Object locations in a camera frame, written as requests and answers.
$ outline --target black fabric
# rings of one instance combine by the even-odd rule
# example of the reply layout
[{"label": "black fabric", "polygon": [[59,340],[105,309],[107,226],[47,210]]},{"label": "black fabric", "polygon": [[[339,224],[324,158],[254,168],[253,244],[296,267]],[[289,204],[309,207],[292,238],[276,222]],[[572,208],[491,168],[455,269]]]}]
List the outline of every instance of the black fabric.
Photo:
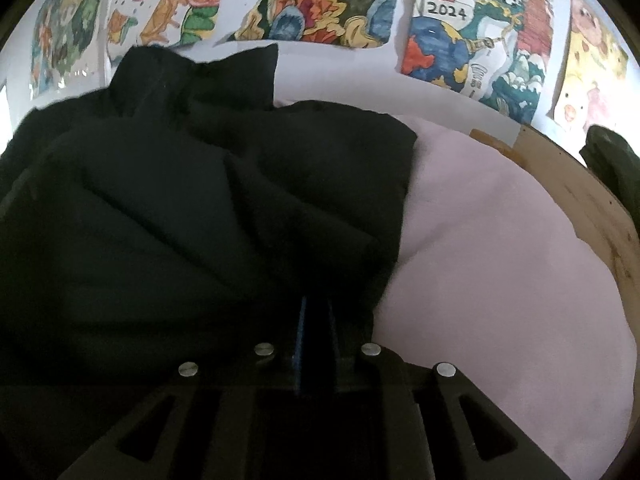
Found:
[{"label": "black fabric", "polygon": [[344,105],[274,108],[276,60],[133,49],[0,157],[0,431],[34,477],[181,362],[268,340],[303,294],[370,331],[415,134]]},{"label": "black fabric", "polygon": [[631,146],[602,126],[591,126],[580,150],[587,167],[629,211],[640,233],[640,158]]}]

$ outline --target pink cushion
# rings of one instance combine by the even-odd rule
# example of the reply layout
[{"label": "pink cushion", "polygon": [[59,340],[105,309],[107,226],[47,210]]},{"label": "pink cushion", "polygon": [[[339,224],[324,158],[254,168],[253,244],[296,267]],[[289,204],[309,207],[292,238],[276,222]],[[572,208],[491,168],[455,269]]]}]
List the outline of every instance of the pink cushion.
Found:
[{"label": "pink cushion", "polygon": [[609,269],[532,176],[459,132],[418,134],[374,341],[457,365],[572,479],[624,443],[636,343]]}]

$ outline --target children's artwork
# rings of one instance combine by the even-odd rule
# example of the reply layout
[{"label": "children's artwork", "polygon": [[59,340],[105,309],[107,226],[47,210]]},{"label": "children's artwork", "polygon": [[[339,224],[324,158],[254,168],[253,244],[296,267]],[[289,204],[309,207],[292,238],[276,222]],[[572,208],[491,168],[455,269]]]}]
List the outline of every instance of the children's artwork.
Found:
[{"label": "children's artwork", "polygon": [[258,0],[231,40],[385,44],[397,0]]},{"label": "children's artwork", "polygon": [[111,0],[107,51],[117,62],[136,45],[177,46],[208,38],[220,0]]},{"label": "children's artwork", "polygon": [[99,69],[99,7],[100,0],[44,1],[31,42],[31,99]]},{"label": "children's artwork", "polygon": [[552,0],[415,0],[401,70],[528,124],[552,33]]},{"label": "children's artwork", "polygon": [[616,129],[628,56],[584,0],[571,0],[567,45],[562,86],[549,116],[568,134],[562,141],[580,149],[592,124]]}]

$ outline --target colorful drawing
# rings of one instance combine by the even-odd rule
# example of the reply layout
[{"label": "colorful drawing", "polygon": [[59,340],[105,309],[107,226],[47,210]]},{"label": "colorful drawing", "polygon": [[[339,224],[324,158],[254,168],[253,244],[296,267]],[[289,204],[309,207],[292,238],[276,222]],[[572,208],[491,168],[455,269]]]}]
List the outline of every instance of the colorful drawing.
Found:
[{"label": "colorful drawing", "polygon": [[136,45],[177,46],[208,38],[220,0],[111,0],[107,51],[117,62]]},{"label": "colorful drawing", "polygon": [[616,129],[628,56],[584,0],[571,0],[565,56],[562,86],[549,115],[568,134],[561,141],[579,150],[592,124]]},{"label": "colorful drawing", "polygon": [[31,98],[64,88],[99,67],[95,43],[100,0],[45,0],[31,43]]},{"label": "colorful drawing", "polygon": [[230,40],[286,40],[351,48],[385,44],[397,0],[258,0]]},{"label": "colorful drawing", "polygon": [[415,0],[402,73],[528,124],[551,52],[551,0]]}]

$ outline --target wooden board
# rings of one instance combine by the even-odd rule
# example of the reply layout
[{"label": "wooden board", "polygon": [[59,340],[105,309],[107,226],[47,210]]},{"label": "wooden board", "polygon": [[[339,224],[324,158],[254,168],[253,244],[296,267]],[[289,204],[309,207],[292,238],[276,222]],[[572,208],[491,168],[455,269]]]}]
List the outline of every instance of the wooden board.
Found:
[{"label": "wooden board", "polygon": [[[479,130],[471,137],[494,147],[542,184],[618,284],[626,321],[640,342],[640,240],[631,216],[587,168],[537,130],[523,126],[510,148]],[[629,432],[640,415],[640,367],[636,363]]]}]

